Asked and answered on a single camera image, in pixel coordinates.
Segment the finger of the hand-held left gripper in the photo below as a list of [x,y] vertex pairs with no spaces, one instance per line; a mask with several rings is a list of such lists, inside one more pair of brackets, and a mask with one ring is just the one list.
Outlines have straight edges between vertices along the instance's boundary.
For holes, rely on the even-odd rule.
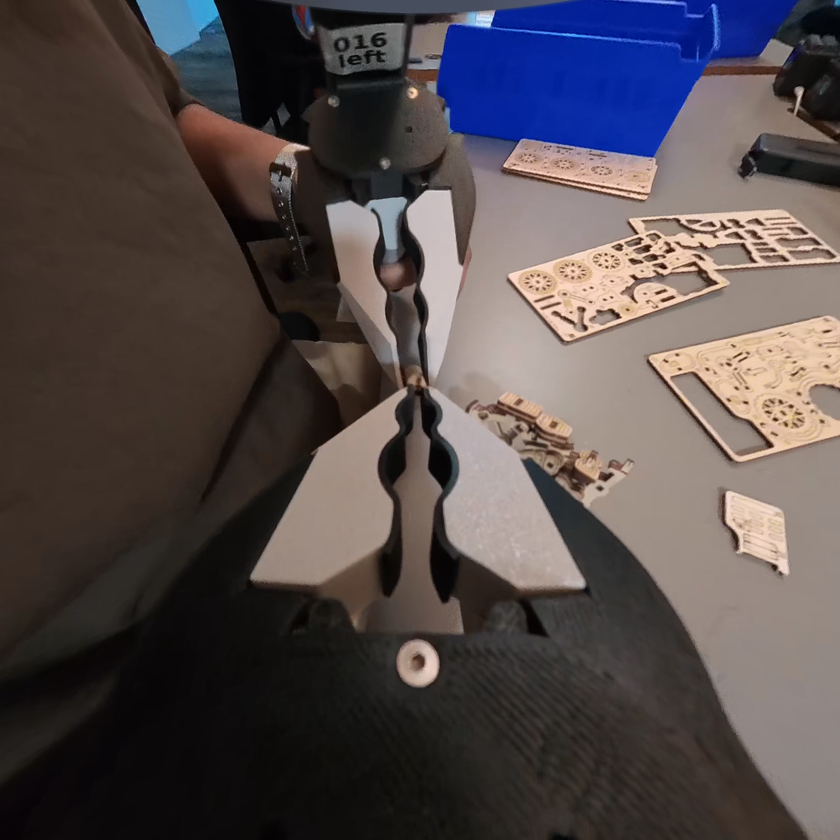
[[463,276],[452,192],[428,190],[410,203],[401,235],[405,255],[418,264],[413,287],[401,292],[401,362],[436,385]]
[[406,385],[405,368],[414,362],[414,268],[403,235],[406,207],[405,198],[379,198],[327,208],[343,302],[397,389]]

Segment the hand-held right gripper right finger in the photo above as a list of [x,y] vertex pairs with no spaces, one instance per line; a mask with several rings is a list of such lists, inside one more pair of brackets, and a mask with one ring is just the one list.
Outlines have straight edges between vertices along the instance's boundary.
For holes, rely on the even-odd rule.
[[434,388],[420,391],[440,486],[430,572],[446,603],[583,592],[585,578],[518,453]]

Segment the person's left forearm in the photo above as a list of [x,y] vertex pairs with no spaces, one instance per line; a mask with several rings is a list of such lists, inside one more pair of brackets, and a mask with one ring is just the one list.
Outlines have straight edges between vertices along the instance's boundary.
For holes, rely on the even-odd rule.
[[226,119],[198,103],[175,117],[192,162],[225,216],[253,222],[278,220],[270,190],[270,166],[309,147]]

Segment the grey desk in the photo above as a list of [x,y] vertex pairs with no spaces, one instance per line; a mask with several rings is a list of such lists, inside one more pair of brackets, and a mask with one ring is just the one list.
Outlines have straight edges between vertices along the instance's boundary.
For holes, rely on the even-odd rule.
[[[570,346],[507,283],[635,214],[787,207],[836,245],[835,193],[734,173],[758,133],[797,133],[766,88],[699,81],[645,208],[502,174],[512,141],[465,142],[479,210],[441,388],[460,405],[523,394],[636,468],[591,512],[549,498],[590,594],[537,602],[544,635],[447,640],[443,800],[426,798],[416,838],[838,838],[838,442],[734,465],[646,361],[837,316],[838,270],[744,272]],[[784,512],[789,576],[737,553],[725,490]]]

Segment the grey wristwatch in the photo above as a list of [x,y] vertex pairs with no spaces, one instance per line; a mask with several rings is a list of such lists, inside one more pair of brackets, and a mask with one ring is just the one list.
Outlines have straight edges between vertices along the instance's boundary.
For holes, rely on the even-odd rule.
[[290,249],[292,268],[300,277],[309,275],[306,249],[295,217],[295,187],[298,182],[298,152],[308,147],[288,142],[269,164],[269,190],[277,222]]

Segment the partly built wooden model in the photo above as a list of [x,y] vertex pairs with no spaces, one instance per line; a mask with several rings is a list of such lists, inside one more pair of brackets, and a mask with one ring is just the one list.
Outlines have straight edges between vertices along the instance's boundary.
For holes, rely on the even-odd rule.
[[501,394],[493,403],[473,401],[465,411],[522,460],[538,465],[586,508],[624,480],[635,466],[631,459],[604,460],[592,449],[577,448],[571,425],[513,392]]

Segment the black office chair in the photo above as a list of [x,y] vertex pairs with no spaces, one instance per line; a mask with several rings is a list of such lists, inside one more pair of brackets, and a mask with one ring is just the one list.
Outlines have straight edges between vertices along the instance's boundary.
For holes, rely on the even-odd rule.
[[264,1],[215,6],[234,62],[242,122],[305,144],[308,110],[326,88],[319,48],[300,26],[305,8]]

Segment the stacked wooden puzzle sheets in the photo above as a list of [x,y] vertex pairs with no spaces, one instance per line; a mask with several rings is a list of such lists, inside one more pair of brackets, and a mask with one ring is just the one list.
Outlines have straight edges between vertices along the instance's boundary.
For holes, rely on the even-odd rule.
[[649,197],[657,169],[654,157],[537,140],[520,140],[501,167],[507,174],[637,201]]

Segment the blue plastic bin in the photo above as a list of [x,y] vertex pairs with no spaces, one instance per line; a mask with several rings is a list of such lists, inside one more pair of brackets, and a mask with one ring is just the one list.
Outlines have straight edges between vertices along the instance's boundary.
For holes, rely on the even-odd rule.
[[763,52],[796,1],[713,1],[719,23],[717,59],[753,58]]
[[458,133],[654,157],[719,45],[714,3],[500,9],[448,27],[437,93]]

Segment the wooden puzzle sheet with slot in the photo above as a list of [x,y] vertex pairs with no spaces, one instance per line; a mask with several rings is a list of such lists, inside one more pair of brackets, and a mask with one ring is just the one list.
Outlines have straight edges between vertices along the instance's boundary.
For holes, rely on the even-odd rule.
[[833,316],[654,353],[647,362],[735,463],[838,438],[838,419],[813,395],[838,393]]

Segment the small slotted wooden piece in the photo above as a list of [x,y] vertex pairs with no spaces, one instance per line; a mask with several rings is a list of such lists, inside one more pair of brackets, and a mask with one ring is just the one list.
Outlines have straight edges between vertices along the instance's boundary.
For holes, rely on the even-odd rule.
[[737,553],[768,564],[780,576],[789,576],[786,522],[781,509],[725,490],[723,521],[736,539]]

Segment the person in brown shirt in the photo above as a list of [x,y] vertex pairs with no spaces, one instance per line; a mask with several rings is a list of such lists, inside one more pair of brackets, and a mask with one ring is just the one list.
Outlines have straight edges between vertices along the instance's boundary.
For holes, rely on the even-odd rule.
[[342,428],[125,2],[2,2],[2,702]]

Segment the emptied wooden puzzle sheet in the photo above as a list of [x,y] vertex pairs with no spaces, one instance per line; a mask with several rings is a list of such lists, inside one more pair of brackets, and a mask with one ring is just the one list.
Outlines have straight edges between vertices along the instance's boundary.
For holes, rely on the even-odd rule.
[[783,209],[631,217],[638,235],[655,232],[708,257],[720,270],[836,265],[838,252]]

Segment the black oblong case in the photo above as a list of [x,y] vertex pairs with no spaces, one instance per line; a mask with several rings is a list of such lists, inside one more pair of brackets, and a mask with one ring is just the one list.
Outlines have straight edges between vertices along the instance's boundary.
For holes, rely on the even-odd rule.
[[755,174],[839,186],[839,144],[762,133],[737,169],[744,179]]

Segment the black device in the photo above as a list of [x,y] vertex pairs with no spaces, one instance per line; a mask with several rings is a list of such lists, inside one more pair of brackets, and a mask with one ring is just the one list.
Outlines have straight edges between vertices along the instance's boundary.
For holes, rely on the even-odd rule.
[[839,44],[832,35],[806,35],[773,79],[774,96],[790,113],[839,142]]

